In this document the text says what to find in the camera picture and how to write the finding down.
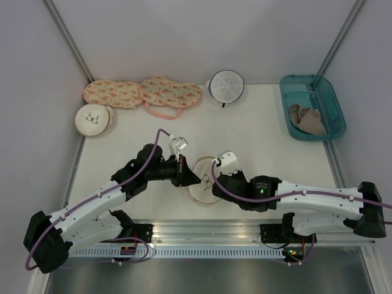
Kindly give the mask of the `beige round laundry bag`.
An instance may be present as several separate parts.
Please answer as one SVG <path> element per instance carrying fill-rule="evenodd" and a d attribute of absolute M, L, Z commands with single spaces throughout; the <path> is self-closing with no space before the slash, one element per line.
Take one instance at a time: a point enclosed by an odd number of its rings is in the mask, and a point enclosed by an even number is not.
<path fill-rule="evenodd" d="M 213 162 L 213 156 L 201 157 L 192 169 L 193 173 L 200 178 L 201 183 L 189 186 L 189 195 L 194 202 L 201 205 L 214 205 L 220 201 L 220 198 L 213 195 L 214 180 L 211 174 Z"/>

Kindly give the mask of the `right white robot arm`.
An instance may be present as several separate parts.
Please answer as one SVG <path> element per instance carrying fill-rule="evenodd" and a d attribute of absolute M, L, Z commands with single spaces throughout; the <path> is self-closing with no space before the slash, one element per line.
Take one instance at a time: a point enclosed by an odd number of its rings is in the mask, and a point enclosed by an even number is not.
<path fill-rule="evenodd" d="M 264 213 L 283 209 L 279 233 L 287 242 L 341 228 L 349 228 L 365 238 L 386 237 L 383 209 L 391 205 L 382 202 L 372 182 L 332 189 L 304 186 L 270 176 L 247 180 L 241 171 L 230 175 L 213 173 L 212 177 L 213 195 L 245 211 Z"/>

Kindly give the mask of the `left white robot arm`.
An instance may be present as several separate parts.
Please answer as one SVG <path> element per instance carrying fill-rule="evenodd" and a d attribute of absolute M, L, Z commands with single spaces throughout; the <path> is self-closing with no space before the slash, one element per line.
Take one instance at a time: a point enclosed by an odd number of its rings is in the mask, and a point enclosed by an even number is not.
<path fill-rule="evenodd" d="M 136 241 L 132 219 L 114 207 L 145 191 L 150 181 L 169 180 L 175 187 L 200 184 L 180 153 L 186 145 L 183 137 L 172 139 L 170 156 L 164 159 L 160 146 L 147 144 L 101 188 L 77 204 L 50 214 L 36 212 L 23 240 L 29 252 L 26 269 L 51 273 L 70 254 L 95 243 Z"/>

